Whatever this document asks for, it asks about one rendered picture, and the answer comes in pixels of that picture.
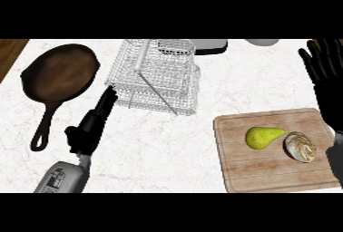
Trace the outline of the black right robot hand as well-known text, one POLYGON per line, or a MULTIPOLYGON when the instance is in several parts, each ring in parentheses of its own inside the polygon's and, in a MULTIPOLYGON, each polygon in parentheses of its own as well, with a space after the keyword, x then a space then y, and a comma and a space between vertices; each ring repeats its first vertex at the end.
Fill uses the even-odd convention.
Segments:
POLYGON ((301 48, 308 76, 321 110, 321 117, 336 132, 343 132, 343 43, 339 39, 308 41, 301 48))

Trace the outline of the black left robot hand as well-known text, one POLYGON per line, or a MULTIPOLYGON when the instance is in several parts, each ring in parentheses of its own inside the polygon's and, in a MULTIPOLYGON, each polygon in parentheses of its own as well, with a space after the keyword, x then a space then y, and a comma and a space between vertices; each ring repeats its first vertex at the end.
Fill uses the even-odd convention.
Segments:
POLYGON ((101 141, 108 115, 117 100, 117 92, 114 88, 108 86, 95 109, 89 110, 79 126, 68 126, 65 128, 64 133, 67 135, 67 143, 71 153, 88 156, 94 155, 94 151, 96 150, 101 141))

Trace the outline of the swirl frosted cupcake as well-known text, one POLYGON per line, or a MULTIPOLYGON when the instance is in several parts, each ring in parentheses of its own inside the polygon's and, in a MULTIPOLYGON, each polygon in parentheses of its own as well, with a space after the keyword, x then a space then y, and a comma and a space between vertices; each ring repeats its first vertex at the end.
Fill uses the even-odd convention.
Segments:
POLYGON ((309 136, 302 132, 292 132, 284 139, 284 148, 290 157, 311 163, 317 158, 317 147, 309 136))

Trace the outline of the wooden cutting board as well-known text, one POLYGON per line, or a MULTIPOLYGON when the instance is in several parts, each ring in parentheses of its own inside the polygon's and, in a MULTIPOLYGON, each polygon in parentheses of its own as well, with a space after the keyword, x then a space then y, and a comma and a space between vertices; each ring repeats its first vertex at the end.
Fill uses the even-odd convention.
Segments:
POLYGON ((317 109, 224 115, 215 119, 213 130, 228 191, 295 192, 339 186, 326 156, 335 135, 317 109), (252 149, 246 143, 246 133, 255 126, 305 133, 317 147, 315 160, 302 163, 292 159, 284 151, 283 138, 265 149, 252 149))

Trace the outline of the dark cast iron skillet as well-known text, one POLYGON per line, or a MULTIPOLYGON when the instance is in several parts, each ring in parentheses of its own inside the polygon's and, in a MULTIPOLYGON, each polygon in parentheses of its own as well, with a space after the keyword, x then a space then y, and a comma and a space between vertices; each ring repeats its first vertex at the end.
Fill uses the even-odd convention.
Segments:
POLYGON ((49 49, 21 72, 23 91, 33 101, 46 106, 31 151, 46 149, 54 113, 62 103, 89 89, 99 67, 94 50, 83 44, 70 43, 49 49))

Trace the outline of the pale grey round object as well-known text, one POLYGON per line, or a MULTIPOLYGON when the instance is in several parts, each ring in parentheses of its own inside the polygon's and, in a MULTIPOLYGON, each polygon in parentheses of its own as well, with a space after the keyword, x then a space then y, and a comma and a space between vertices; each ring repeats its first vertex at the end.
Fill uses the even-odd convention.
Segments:
POLYGON ((256 46, 272 46, 280 42, 280 39, 246 39, 246 41, 256 46))

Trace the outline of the green pear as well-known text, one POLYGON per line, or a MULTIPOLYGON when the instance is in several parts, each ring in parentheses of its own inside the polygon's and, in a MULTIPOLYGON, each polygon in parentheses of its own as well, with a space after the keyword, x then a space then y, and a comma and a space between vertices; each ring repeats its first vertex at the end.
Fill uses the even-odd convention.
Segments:
POLYGON ((286 134, 286 130, 275 127, 252 127, 246 133, 246 143, 255 150, 264 150, 271 142, 286 134))

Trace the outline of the grey and black appliance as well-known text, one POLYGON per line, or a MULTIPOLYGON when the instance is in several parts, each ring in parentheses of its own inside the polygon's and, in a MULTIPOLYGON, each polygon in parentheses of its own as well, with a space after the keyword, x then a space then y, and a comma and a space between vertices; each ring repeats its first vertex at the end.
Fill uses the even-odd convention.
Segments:
POLYGON ((196 46, 197 55, 219 54, 224 53, 228 48, 227 39, 193 39, 191 42, 196 46))

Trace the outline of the brown wooden surface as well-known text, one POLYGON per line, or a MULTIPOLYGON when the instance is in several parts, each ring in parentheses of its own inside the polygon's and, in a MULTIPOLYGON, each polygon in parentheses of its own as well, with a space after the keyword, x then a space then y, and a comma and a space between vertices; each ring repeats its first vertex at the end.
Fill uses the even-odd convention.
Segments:
POLYGON ((0 39, 0 82, 6 78, 8 71, 27 44, 28 39, 0 39))

